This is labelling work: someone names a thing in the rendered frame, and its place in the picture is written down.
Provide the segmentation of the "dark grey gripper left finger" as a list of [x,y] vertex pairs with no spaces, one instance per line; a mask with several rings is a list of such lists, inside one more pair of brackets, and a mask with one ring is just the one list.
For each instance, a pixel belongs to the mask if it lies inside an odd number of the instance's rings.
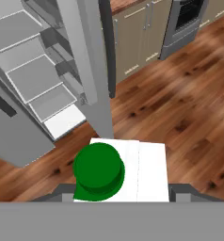
[[60,184],[47,195],[35,198],[35,202],[73,202],[76,184]]

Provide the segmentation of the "beige cupboard run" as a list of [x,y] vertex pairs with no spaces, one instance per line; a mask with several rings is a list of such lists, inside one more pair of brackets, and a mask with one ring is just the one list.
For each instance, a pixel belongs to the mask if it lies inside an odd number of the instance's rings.
[[111,0],[110,4],[119,83],[160,56],[172,0]]
[[200,30],[208,24],[213,23],[224,15],[224,0],[209,0],[208,6],[203,14]]

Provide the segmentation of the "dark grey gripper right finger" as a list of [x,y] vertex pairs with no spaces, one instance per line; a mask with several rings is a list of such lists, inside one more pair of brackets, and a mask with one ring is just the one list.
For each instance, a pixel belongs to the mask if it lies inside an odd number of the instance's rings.
[[202,194],[190,184],[169,184],[170,202],[218,201],[218,198]]

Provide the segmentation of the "white milk carton green cap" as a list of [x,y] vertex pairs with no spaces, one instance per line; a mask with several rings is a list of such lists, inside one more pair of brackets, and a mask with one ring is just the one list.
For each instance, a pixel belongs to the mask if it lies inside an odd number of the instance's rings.
[[166,147],[93,138],[75,157],[76,202],[168,202]]

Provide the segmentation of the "grey fridge with shelves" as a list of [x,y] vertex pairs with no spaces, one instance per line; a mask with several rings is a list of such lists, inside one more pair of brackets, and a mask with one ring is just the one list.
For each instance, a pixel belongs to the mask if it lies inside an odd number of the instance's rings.
[[86,120],[57,0],[0,0],[0,78],[52,140]]

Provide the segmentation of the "steel oven with dark window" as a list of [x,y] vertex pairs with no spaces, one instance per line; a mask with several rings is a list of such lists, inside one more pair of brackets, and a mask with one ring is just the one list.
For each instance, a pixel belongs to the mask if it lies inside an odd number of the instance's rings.
[[160,60],[195,39],[208,4],[209,0],[172,0]]

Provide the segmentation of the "grey fridge door with bins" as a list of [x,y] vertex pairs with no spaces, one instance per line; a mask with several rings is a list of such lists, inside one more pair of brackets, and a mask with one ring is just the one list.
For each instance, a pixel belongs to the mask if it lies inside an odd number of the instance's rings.
[[100,138],[114,136],[98,0],[23,0],[40,20],[40,40],[76,107]]

